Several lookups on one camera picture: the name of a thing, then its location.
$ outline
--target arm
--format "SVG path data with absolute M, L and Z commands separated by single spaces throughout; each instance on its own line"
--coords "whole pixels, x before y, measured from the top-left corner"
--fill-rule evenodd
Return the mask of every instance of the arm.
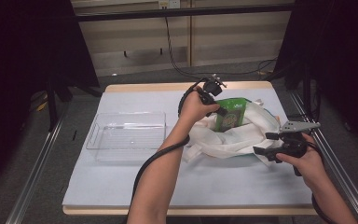
M 219 105 L 203 105 L 197 92 L 191 92 L 183 104 L 179 120 L 159 150 L 183 141 L 195 122 L 218 108 Z M 182 152 L 183 148 L 177 148 L 145 169 L 133 197 L 128 223 L 165 223 Z
M 312 137 L 303 134 L 308 142 L 314 141 Z M 316 202 L 322 211 L 334 223 L 357 223 L 349 207 L 328 177 L 321 157 L 313 148 L 308 147 L 307 153 L 301 158 L 291 157 L 278 153 L 277 158 L 294 165 L 303 175 L 305 184 L 310 188 Z

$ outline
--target electrical outlet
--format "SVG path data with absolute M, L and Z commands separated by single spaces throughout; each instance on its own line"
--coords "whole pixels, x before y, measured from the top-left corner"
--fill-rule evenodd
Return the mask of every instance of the electrical outlet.
M 168 9 L 168 8 L 170 8 L 170 3 L 168 2 L 168 0 L 158 1 L 158 8 L 159 9 Z
M 180 0 L 170 0 L 169 8 L 180 8 Z

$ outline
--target white cloth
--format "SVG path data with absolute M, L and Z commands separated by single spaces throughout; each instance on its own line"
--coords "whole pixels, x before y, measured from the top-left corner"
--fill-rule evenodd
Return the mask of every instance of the white cloth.
M 215 123 L 216 115 L 211 115 L 193 126 L 189 134 L 189 149 L 183 154 L 185 161 L 191 161 L 201 153 L 224 159 L 254 153 L 253 147 L 278 147 L 282 144 L 281 140 L 266 139 L 265 133 L 278 133 L 281 125 L 260 104 L 246 104 L 240 127 L 216 133 L 213 131 Z M 265 157 L 257 157 L 265 164 L 269 164 Z

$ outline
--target hand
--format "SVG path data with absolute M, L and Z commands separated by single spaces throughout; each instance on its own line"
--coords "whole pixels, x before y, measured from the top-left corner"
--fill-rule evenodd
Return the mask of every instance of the hand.
M 200 119 L 203 119 L 206 114 L 214 112 L 220 107 L 218 104 L 204 105 L 199 94 L 197 93 L 196 88 L 200 89 L 199 86 L 195 87 L 194 90 L 186 97 L 179 117 L 179 119 L 185 119 L 192 124 Z
M 303 133 L 303 137 L 307 142 L 315 144 L 311 136 Z M 319 153 L 311 147 L 307 147 L 306 154 L 301 158 L 291 157 L 282 153 L 278 153 L 276 157 L 281 161 L 294 165 L 302 174 L 305 184 L 311 189 L 321 183 L 320 181 L 324 181 L 324 178 L 327 178 Z

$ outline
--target clear plastic box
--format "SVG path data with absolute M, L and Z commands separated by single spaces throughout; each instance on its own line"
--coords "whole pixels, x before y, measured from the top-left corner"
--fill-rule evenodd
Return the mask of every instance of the clear plastic box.
M 165 139 L 165 113 L 98 114 L 87 140 L 97 161 L 145 161 Z

